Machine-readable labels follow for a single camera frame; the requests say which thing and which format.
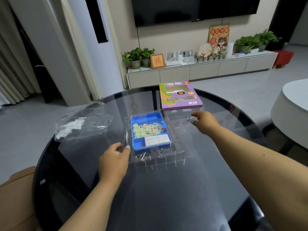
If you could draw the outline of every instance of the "black glass table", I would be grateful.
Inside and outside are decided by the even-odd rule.
[[[196,90],[219,124],[266,146],[255,123],[228,101]],[[33,180],[34,208],[44,230],[58,230],[98,182],[99,157],[123,142],[127,115],[159,110],[159,86],[130,89],[101,100],[113,121],[107,131],[67,142],[54,137],[41,155]],[[197,109],[167,111],[184,148],[185,161],[138,167],[130,164],[117,191],[107,230],[229,230],[249,195],[214,142],[185,119]]]

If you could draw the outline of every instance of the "cartoon girl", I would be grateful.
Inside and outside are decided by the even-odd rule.
[[[219,47],[219,48],[224,48],[225,46],[227,46],[227,38],[226,37],[220,37],[219,39],[218,39],[218,43],[217,43],[217,47]]]

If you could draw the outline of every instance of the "blue tray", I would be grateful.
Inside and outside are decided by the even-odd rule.
[[[166,129],[165,132],[160,133],[158,135],[155,136],[159,136],[159,135],[164,135],[167,134],[169,139],[170,139],[170,143],[163,143],[163,144],[158,144],[158,145],[151,145],[149,146],[145,146],[145,139],[144,137],[141,138],[137,138],[135,139],[134,137],[134,132],[133,132],[133,125],[134,124],[138,124],[139,125],[143,125],[143,124],[153,124],[153,123],[158,123],[158,124],[162,124],[162,126]],[[152,112],[152,113],[145,113],[145,114],[141,114],[141,115],[134,115],[131,116],[131,128],[132,128],[132,146],[134,149],[134,153],[136,155],[139,155],[143,152],[146,152],[147,150],[149,150],[152,147],[168,147],[171,145],[172,139],[171,139],[171,134],[165,124],[164,118],[161,114],[161,112]]]

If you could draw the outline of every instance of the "hand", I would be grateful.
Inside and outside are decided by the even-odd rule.
[[[99,181],[111,183],[116,186],[116,189],[126,174],[131,152],[129,145],[124,148],[122,153],[118,152],[116,149],[120,146],[121,143],[112,144],[99,158],[98,165]]]
[[[220,127],[215,116],[210,112],[197,111],[192,113],[191,116],[197,117],[198,121],[194,121],[192,124],[205,135],[210,135],[215,128]]]

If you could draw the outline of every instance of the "forearm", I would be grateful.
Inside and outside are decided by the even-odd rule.
[[[220,126],[209,136],[274,228],[308,229],[307,167]]]
[[[60,231],[102,231],[106,229],[110,207],[118,186],[99,182]]]

